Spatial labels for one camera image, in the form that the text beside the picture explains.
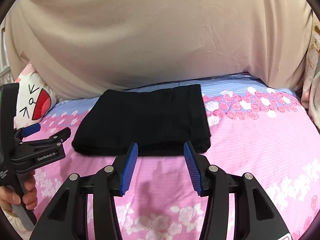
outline bed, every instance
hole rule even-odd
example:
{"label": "bed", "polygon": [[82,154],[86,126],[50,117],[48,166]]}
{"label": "bed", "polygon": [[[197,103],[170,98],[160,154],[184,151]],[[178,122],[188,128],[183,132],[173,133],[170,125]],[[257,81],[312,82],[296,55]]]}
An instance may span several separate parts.
{"label": "bed", "polygon": [[[292,239],[297,240],[319,211],[320,135],[288,89],[268,88],[248,74],[171,82],[131,91],[153,91],[200,84],[210,126],[211,164],[225,172],[251,172],[280,211]],[[64,143],[66,158],[36,170],[39,218],[71,173],[86,176],[111,164],[114,157],[87,157],[71,146],[81,120],[98,98],[57,104],[41,121],[41,131],[28,137],[47,138],[64,127],[72,135]],[[204,219],[206,198],[193,190],[183,156],[139,157],[129,191],[116,198],[124,239],[197,239]],[[230,195],[228,237],[233,239],[234,198]],[[88,233],[94,239],[92,197],[88,200]]]}

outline gray handle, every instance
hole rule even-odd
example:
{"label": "gray handle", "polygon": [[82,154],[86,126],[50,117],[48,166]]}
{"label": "gray handle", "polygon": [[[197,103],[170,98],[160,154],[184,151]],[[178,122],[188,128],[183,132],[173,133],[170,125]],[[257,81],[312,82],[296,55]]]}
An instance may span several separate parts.
{"label": "gray handle", "polygon": [[36,217],[33,213],[33,210],[27,210],[26,205],[22,202],[22,196],[27,192],[24,187],[25,181],[28,179],[29,174],[17,174],[21,190],[17,190],[11,186],[8,186],[14,190],[21,198],[21,203],[19,205],[12,205],[13,212],[17,214],[21,220],[22,225],[28,231],[32,231],[36,225]]}

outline black fabric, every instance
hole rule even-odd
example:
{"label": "black fabric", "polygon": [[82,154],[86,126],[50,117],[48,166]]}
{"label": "black fabric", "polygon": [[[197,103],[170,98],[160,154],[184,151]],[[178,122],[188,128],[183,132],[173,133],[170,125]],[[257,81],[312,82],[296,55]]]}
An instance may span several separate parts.
{"label": "black fabric", "polygon": [[210,147],[200,85],[148,93],[107,90],[81,122],[72,146],[84,155],[125,154],[131,142],[140,156],[183,155],[191,141],[197,153]]}

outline red and white sticker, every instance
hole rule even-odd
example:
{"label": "red and white sticker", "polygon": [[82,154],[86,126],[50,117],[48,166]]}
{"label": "red and white sticker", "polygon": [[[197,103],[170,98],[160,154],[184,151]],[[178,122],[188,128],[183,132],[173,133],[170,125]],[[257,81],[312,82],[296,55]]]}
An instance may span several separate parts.
{"label": "red and white sticker", "polygon": [[278,240],[292,240],[292,238],[290,234],[286,234],[285,236],[279,238]]}

